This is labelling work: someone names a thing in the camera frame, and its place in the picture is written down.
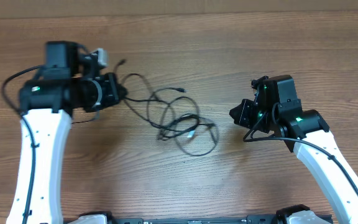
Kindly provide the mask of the black cable grey metal plug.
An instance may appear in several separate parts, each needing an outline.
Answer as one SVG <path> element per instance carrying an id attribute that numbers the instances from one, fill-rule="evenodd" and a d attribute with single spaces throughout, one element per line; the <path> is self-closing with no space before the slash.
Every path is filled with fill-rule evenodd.
<path id="1" fill-rule="evenodd" d="M 175 129 L 175 127 L 180 122 L 186 121 L 186 120 L 195 120 L 195 124 L 190 126 L 189 128 L 184 129 L 184 130 Z M 213 127 L 217 126 L 212 121 L 210 121 L 208 123 L 202 123 L 201 120 L 206 121 L 207 119 L 204 117 L 201 117 L 197 114 L 191 114 L 191 113 L 184 114 L 183 116 L 180 116 L 179 118 L 174 119 L 167 126 L 161 126 L 160 131 L 157 134 L 157 139 L 166 141 L 168 139 L 176 138 L 176 137 L 181 136 L 186 133 L 188 133 L 190 135 L 190 137 L 192 137 L 198 126 L 206 126 L 207 128 L 213 128 Z"/>

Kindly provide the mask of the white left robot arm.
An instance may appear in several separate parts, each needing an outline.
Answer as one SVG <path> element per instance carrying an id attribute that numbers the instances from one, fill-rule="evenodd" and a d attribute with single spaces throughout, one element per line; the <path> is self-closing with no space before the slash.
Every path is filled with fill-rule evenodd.
<path id="1" fill-rule="evenodd" d="M 65 145 L 77 108 L 99 114 L 127 90 L 115 73 L 101 74 L 108 54 L 70 41 L 45 44 L 45 62 L 19 90 L 21 156 L 7 223 L 63 223 L 61 181 Z"/>

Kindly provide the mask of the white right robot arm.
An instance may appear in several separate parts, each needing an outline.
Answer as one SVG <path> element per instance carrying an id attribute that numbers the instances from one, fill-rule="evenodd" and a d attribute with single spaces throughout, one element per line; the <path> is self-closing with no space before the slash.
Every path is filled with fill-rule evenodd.
<path id="1" fill-rule="evenodd" d="M 358 223 L 358 176 L 316 110 L 305 111 L 289 75 L 251 81 L 254 100 L 244 99 L 229 114 L 248 132 L 244 142 L 283 141 L 306 166 L 339 223 Z"/>

